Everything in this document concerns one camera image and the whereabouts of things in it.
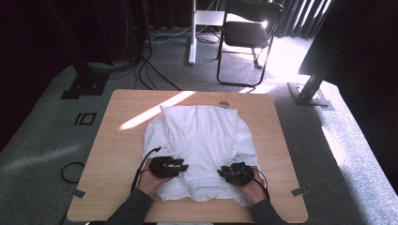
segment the dark curtain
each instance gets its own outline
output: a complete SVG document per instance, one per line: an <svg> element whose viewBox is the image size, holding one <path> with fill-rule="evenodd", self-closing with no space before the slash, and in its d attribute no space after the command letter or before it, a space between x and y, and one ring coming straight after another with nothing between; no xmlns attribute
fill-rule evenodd
<svg viewBox="0 0 398 225"><path fill-rule="evenodd" d="M300 74L330 69L380 166L398 189L398 2L335 0Z"/></svg>
<svg viewBox="0 0 398 225"><path fill-rule="evenodd" d="M274 0L284 7L277 37L314 38L333 0Z"/></svg>

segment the black chair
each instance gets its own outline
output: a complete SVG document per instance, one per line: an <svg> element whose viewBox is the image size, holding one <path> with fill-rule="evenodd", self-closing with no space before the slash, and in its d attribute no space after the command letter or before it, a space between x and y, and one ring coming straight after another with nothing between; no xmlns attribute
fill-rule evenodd
<svg viewBox="0 0 398 225"><path fill-rule="evenodd" d="M247 22L227 21L228 16L231 16L232 14L247 20ZM217 53L217 59L219 60L217 66L217 81L219 83L255 87L263 81L274 32L280 23L283 14L283 6L270 2L237 1L230 6L227 6L222 23L220 46ZM267 26L265 28L263 27L262 22L267 22ZM224 42L228 46L251 48L255 58L254 64L257 66L259 66L257 59L260 53L255 55L254 49L259 48L262 52L265 48L268 48L267 58L263 65L259 82L252 84L222 81L220 77L222 53L239 53L223 51L222 45Z"/></svg>

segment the black cable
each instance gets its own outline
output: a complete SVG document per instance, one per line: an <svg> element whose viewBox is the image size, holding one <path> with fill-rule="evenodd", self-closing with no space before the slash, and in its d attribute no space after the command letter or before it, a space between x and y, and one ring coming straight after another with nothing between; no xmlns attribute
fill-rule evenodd
<svg viewBox="0 0 398 225"><path fill-rule="evenodd" d="M255 183L257 183L264 191L264 193L266 194L266 197L268 200L270 200L269 197L269 192L268 192L268 185L267 187L264 187L263 184L261 184L261 182L259 182L257 179L255 179L254 177L251 177L249 174L247 174L246 172L244 172L243 170L239 170L241 173L245 174L246 176L250 177Z"/></svg>
<svg viewBox="0 0 398 225"><path fill-rule="evenodd" d="M153 152L159 152L159 150L161 150L161 147L154 148L154 149L150 150L150 151L146 154L146 156L144 157L143 161L141 162L140 167L137 169L137 172L135 173L134 180L132 181L132 184L131 184L131 190L130 190L130 192L132 192L132 191L135 189L135 187L137 186L138 177L140 176L141 169L143 168L144 163L146 162L146 159L147 159L147 158L149 157L149 155L151 155Z"/></svg>
<svg viewBox="0 0 398 225"><path fill-rule="evenodd" d="M264 181L266 182L266 188L268 188L268 181L267 181L267 178L266 178L266 176L261 172L261 171L259 171L259 170L257 170L257 169L255 169L255 168L252 168L252 170L255 170L255 171L257 171L257 172L259 172L262 176L263 176L263 178L264 178Z"/></svg>
<svg viewBox="0 0 398 225"><path fill-rule="evenodd" d="M181 91L181 89L179 87L177 87L173 82L170 82L167 78L165 78L160 72L158 72L158 70L145 58L143 57L143 59L145 60L146 63L148 63L153 69L155 69L155 71L159 74L159 76L161 76L165 81L167 81L168 83L170 83L173 87L175 87L178 91Z"/></svg>
<svg viewBox="0 0 398 225"><path fill-rule="evenodd" d="M71 162L71 163L69 163L69 164L67 164L66 166L64 166L63 168L62 168L62 170L61 170L61 177L62 177L62 179L64 180L64 181L66 181L66 182L68 182L68 183L71 183L71 184L77 184L77 183L79 183L79 180L76 180L76 181L74 181L74 180L69 180L66 176L65 176L65 170L68 168L68 167L70 167L70 166L72 166L72 165L81 165L83 168L84 168L84 164L82 163L82 162Z"/></svg>

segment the metal stand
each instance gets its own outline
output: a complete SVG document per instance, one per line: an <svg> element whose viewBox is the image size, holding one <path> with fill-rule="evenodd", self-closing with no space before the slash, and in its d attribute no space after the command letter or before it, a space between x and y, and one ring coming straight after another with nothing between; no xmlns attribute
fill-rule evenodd
<svg viewBox="0 0 398 225"><path fill-rule="evenodd" d="M325 99L321 90L315 91L314 95L306 95L305 92L303 92L305 85L296 82L289 82L288 85L296 104L320 106L323 110L334 111L331 102Z"/></svg>

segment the gray sleeve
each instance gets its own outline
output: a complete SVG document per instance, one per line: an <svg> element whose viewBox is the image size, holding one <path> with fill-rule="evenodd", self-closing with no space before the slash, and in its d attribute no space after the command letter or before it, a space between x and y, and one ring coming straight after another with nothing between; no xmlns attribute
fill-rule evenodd
<svg viewBox="0 0 398 225"><path fill-rule="evenodd" d="M135 188L131 195L108 218L106 225L143 224L153 200L142 190Z"/></svg>
<svg viewBox="0 0 398 225"><path fill-rule="evenodd" d="M256 225L288 224L279 217L269 200L263 200L250 209Z"/></svg>

